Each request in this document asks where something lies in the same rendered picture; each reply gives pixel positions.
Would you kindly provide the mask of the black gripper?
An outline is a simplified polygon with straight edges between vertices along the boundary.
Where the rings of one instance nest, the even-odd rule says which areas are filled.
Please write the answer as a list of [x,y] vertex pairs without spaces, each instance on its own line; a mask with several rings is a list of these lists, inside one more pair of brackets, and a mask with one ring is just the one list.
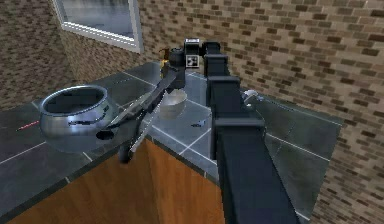
[[152,123],[158,117],[161,100],[168,87],[170,89],[185,87],[185,54],[182,48],[170,50],[168,74],[156,87],[135,100],[96,134],[100,140],[109,140],[114,137],[113,129],[121,126],[120,131],[127,137],[118,149],[118,160],[121,163],[128,163],[132,159],[151,129]]

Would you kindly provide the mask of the red pencil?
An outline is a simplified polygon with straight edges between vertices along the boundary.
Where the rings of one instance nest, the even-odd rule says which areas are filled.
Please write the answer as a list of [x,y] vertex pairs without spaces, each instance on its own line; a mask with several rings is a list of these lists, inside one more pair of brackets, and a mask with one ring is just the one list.
[[34,126],[34,125],[37,125],[37,124],[39,124],[39,123],[40,123],[39,121],[31,122],[31,123],[29,123],[29,124],[26,124],[26,125],[24,125],[24,126],[18,128],[18,129],[16,129],[16,132],[18,132],[18,131],[22,131],[22,130],[24,130],[24,129],[27,129],[27,128],[29,128],[29,127],[32,127],[32,126]]

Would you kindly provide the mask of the large shiny metal bowl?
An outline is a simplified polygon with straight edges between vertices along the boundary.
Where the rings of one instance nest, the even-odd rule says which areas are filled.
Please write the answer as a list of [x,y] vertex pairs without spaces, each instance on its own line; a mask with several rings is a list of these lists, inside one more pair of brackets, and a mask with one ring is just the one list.
[[96,150],[110,140],[97,133],[118,114],[107,89],[98,85],[79,85],[47,96],[39,105],[39,127],[45,141],[66,153]]

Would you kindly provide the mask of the wooden counter with dark tiles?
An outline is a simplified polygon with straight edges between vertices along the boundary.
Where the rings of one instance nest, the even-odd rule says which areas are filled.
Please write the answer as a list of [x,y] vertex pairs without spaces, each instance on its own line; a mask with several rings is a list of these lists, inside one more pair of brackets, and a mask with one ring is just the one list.
[[[16,132],[38,120],[36,101],[0,112],[0,224],[226,224],[205,88],[203,75],[188,73],[185,110],[155,120],[128,164],[117,159],[120,137],[67,154],[38,125]],[[342,120],[265,95],[248,105],[265,118],[266,145],[300,224],[312,224]]]

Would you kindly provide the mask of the brown orange bottle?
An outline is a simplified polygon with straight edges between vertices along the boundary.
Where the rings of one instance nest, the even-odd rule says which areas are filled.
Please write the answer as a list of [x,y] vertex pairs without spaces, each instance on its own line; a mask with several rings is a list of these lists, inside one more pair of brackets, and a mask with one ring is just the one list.
[[163,48],[159,52],[164,53],[163,58],[160,61],[160,77],[164,78],[163,68],[164,68],[165,64],[169,61],[170,49],[169,48]]

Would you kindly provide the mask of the white framed window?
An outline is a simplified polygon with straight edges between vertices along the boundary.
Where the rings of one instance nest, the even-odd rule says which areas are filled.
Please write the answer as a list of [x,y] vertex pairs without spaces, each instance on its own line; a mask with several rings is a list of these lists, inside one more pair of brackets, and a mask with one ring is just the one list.
[[138,0],[52,0],[63,30],[131,52],[144,51]]

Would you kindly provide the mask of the small grey bowl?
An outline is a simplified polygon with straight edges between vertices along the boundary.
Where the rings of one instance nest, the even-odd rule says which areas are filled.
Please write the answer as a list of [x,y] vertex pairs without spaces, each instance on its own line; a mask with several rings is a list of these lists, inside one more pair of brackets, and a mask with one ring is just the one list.
[[184,110],[187,101],[187,94],[184,90],[174,89],[170,93],[165,93],[159,110],[162,119],[175,119]]

